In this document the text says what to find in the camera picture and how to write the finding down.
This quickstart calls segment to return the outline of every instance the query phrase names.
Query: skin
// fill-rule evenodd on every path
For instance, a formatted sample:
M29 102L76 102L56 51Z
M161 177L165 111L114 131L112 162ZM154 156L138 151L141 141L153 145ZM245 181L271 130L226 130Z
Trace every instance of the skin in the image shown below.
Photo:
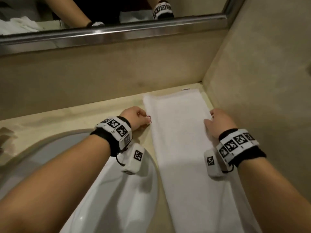
M213 121L204 120L216 138L237 128L233 119L221 109L210 111ZM311 205L266 158L244 160L238 173L247 199L263 233L310 233Z
M45 0L49 7L72 28L86 27L91 20L81 11L73 0ZM160 0L148 0L154 8Z
M150 123L139 107L120 116L133 131ZM109 143L91 135L43 165L0 201L0 232L59 232L109 157Z

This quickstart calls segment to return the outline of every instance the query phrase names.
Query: person's left hand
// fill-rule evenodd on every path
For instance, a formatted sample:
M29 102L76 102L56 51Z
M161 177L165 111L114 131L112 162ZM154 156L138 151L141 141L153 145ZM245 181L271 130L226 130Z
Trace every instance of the person's left hand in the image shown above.
M146 112L138 106L124 110L120 116L129 121L132 131L135 131L142 125L150 124L151 122L151 119L147 117Z

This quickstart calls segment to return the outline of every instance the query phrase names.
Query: mirror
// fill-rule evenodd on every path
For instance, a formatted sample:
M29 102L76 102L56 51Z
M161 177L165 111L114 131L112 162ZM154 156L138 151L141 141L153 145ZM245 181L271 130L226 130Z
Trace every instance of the mirror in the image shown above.
M221 13L227 0L0 0L0 35Z

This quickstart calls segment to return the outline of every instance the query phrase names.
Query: hand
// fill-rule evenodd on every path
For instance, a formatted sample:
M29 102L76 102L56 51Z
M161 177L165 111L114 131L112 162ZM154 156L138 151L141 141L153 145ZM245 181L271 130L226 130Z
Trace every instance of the hand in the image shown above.
M130 122L132 131L135 131L142 125L150 124L151 122L151 119L147 117L146 112L138 106L124 110L120 116L126 118L127 121Z
M215 138L218 139L221 133L226 130L238 128L233 119L222 109L213 109L210 113L213 120L204 119L204 124Z

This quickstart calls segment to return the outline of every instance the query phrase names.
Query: mirror frame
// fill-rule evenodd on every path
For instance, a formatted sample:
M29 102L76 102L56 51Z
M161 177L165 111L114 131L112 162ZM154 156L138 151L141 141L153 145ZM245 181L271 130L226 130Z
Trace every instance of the mirror frame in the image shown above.
M73 28L0 36L0 55L229 29L244 1L227 0L223 11L212 15L123 23L112 27Z

